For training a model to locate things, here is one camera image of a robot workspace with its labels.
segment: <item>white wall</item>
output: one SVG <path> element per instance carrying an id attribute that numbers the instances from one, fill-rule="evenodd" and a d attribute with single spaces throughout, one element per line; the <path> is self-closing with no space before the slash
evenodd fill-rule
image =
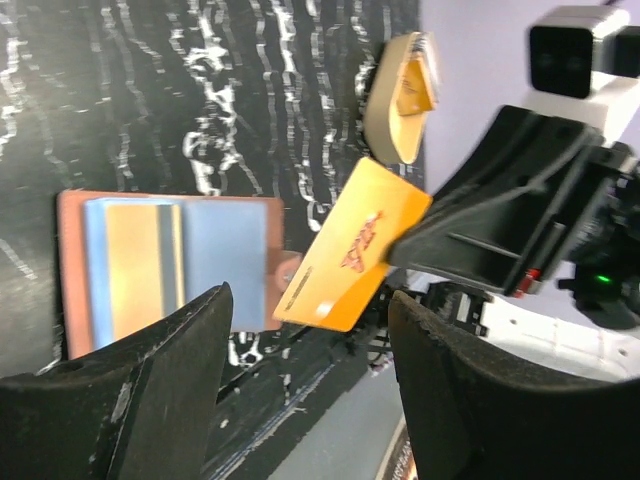
<path id="1" fill-rule="evenodd" d="M 596 5 L 598 1 L 423 0 L 422 23 L 435 33 L 443 64 L 438 108 L 426 127 L 427 191 L 434 192 L 457 169 L 501 105 L 518 105 L 527 85 L 526 30 L 555 6 Z M 622 1 L 632 23 L 640 24 L 640 2 Z M 622 141 L 640 152 L 640 115 Z M 565 265 L 559 276 L 570 273 Z M 589 324 L 565 292 L 549 282 L 541 295 L 519 305 L 545 315 Z"/>

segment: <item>red light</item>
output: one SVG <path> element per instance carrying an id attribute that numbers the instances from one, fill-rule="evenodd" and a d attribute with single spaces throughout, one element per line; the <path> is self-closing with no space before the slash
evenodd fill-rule
<path id="1" fill-rule="evenodd" d="M 520 285 L 518 285 L 518 289 L 516 290 L 516 293 L 514 293 L 513 296 L 515 298 L 522 298 L 526 293 L 529 292 L 531 285 L 533 285 L 533 282 L 538 280 L 539 277 L 540 277 L 540 270 L 538 270 L 537 268 L 531 268 L 527 270 L 527 274 L 524 276 L 524 278 L 520 282 Z"/>

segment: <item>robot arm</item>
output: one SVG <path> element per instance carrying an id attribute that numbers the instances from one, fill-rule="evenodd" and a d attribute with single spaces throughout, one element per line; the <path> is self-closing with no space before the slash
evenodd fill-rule
<path id="1" fill-rule="evenodd" d="M 392 265 L 521 296 L 568 260 L 574 278 L 558 286 L 578 310 L 606 328 L 640 325 L 640 174 L 618 143 L 640 107 L 640 35 L 628 23 L 615 7 L 560 7 L 530 29 L 535 90 L 502 107 Z"/>

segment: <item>yellow card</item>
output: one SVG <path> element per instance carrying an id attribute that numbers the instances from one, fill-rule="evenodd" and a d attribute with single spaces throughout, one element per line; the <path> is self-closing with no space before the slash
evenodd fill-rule
<path id="1" fill-rule="evenodd" d="M 389 246 L 430 204 L 423 191 L 374 160 L 360 159 L 273 316 L 351 330 L 385 278 Z"/>
<path id="2" fill-rule="evenodd" d="M 435 109 L 433 94 L 429 90 L 429 74 L 422 54 L 414 54 L 407 62 L 402 89 L 396 101 L 398 115 L 406 117 Z"/>

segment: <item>marble pattern surface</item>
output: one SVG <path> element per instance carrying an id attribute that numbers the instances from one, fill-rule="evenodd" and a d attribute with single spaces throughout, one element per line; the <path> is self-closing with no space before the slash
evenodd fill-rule
<path id="1" fill-rule="evenodd" d="M 305 251 L 418 0 L 0 0 L 0 376 L 60 357 L 63 189 L 278 196 Z M 396 172 L 423 185 L 422 170 Z M 277 348 L 230 340 L 229 367 Z"/>

